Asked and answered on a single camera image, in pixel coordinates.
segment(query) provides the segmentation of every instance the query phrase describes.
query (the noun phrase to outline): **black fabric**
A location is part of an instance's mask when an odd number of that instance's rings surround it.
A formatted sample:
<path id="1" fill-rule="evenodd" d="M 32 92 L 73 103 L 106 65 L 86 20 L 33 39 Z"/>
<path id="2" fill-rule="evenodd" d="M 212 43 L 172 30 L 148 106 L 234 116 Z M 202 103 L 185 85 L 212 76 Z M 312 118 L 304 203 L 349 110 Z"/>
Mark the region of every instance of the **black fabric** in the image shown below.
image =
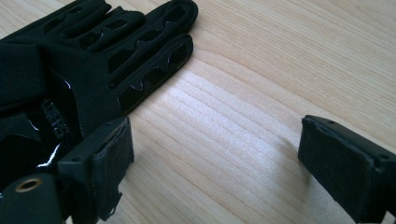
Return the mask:
<path id="1" fill-rule="evenodd" d="M 45 91 L 38 47 L 0 44 L 0 113 L 32 102 Z"/>
<path id="2" fill-rule="evenodd" d="M 109 10 L 105 1 L 79 0 L 0 40 L 26 46 L 29 55 L 35 46 L 45 80 L 39 91 L 1 92 L 1 99 L 32 100 L 0 112 L 0 192 L 23 175 L 56 172 L 54 164 L 71 148 L 127 115 L 190 58 L 186 33 L 198 14 L 192 1 L 170 1 L 148 15 Z"/>

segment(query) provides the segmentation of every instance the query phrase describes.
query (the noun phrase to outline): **light wood surface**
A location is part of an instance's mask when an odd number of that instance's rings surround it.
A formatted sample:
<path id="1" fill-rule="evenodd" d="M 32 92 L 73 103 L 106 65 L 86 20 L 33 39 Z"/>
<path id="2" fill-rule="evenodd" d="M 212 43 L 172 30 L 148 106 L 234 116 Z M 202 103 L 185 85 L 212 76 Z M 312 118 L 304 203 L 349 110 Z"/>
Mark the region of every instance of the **light wood surface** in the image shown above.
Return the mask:
<path id="1" fill-rule="evenodd" d="M 70 2 L 2 0 L 0 37 Z M 135 162 L 107 223 L 353 223 L 297 160 L 301 118 L 396 153 L 396 1 L 195 2 L 192 58 L 130 115 Z"/>

